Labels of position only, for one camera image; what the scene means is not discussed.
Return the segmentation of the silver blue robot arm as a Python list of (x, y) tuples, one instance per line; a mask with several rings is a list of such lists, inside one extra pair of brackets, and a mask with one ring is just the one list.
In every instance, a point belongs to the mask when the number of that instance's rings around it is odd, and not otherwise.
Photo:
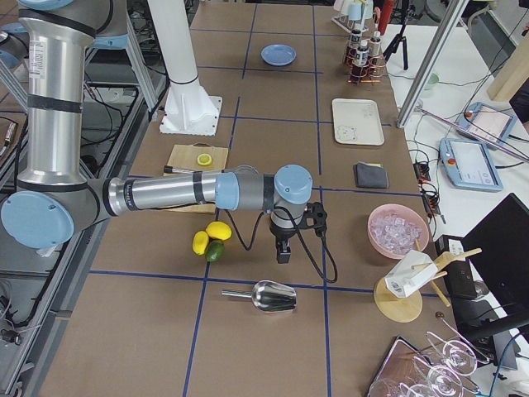
[(277, 260), (303, 230), (326, 235), (326, 212), (311, 201), (312, 176), (300, 165), (262, 175), (248, 165), (150, 179), (88, 179), (79, 169), (85, 51), (109, 33), (126, 8), (116, 1), (22, 1), (28, 30), (26, 168), (1, 208), (2, 225), (22, 245), (45, 249), (126, 212), (212, 203), (270, 217)]

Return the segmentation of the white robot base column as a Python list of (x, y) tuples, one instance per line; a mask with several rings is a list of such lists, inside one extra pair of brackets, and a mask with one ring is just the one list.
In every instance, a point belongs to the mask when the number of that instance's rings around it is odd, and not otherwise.
[(222, 98), (208, 95), (200, 83), (184, 2), (150, 0), (148, 4), (169, 78), (160, 131), (215, 135)]

